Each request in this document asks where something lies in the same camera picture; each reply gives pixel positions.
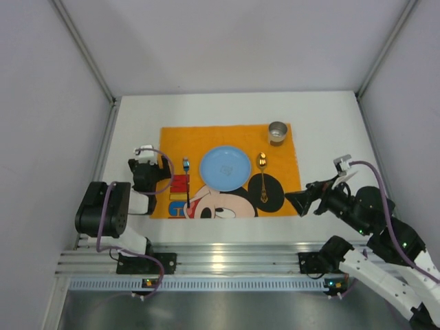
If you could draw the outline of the blue metallic fork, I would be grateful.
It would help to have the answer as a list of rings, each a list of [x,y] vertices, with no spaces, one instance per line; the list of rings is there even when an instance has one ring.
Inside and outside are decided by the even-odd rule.
[[[186,207],[189,208],[190,207],[190,188],[189,188],[189,175],[188,174],[189,174],[189,169],[190,169],[190,162],[187,157],[183,157],[182,167],[183,167],[185,179],[186,179]]]

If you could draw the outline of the gold spoon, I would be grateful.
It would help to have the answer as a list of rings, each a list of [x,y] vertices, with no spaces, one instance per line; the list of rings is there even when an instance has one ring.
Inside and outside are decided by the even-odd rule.
[[[265,169],[267,168],[267,156],[264,153],[259,153],[257,157],[257,167],[261,172],[261,202],[266,204],[268,202],[267,191],[265,187]]]

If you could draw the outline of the blue plastic plate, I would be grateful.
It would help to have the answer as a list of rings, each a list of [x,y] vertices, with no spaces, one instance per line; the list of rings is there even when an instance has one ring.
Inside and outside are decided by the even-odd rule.
[[[252,165],[249,157],[234,146],[218,146],[201,159],[199,174],[203,183],[220,192],[241,188],[250,178]]]

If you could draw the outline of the orange cartoon mouse placemat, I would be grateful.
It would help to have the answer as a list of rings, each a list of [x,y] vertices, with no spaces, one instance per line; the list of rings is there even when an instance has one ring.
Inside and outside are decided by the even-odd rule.
[[[234,146],[250,159],[251,176],[236,190],[220,192],[206,186],[199,174],[202,157],[218,146]],[[300,173],[292,130],[285,141],[272,146],[268,140],[268,124],[239,126],[164,127],[159,149],[169,156],[175,167],[171,184],[161,181],[153,219],[231,219],[252,217],[287,217],[297,212],[284,194],[300,190]],[[261,172],[257,167],[259,153],[267,156],[265,187],[268,202],[261,202]],[[190,207],[186,207],[186,179],[183,157],[190,162]]]

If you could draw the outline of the paper cup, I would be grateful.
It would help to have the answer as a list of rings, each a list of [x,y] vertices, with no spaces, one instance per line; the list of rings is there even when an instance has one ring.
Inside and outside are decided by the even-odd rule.
[[[271,122],[268,126],[268,140],[272,146],[280,146],[285,141],[288,127],[284,122]]]

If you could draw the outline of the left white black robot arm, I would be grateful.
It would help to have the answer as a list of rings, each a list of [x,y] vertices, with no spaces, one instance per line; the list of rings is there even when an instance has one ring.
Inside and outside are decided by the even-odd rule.
[[[164,192],[157,185],[173,181],[174,168],[169,157],[153,151],[152,156],[128,161],[133,181],[93,181],[78,207],[74,225],[77,233],[85,234],[97,252],[116,250],[130,256],[151,259],[151,242],[128,225],[130,215],[152,215],[157,196]]]

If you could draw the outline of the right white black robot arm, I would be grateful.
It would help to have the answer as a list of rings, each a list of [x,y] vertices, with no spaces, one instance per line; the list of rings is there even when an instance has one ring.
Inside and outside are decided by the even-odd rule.
[[[396,278],[376,266],[340,236],[331,237],[318,252],[300,255],[300,268],[308,272],[307,258],[317,263],[317,273],[342,272],[360,281],[407,319],[412,329],[439,328],[439,284],[426,244],[408,224],[392,216],[395,204],[382,198],[379,188],[365,186],[351,194],[345,182],[315,181],[306,189],[285,194],[300,216],[319,201],[315,215],[330,212],[362,236],[367,247],[400,274]]]

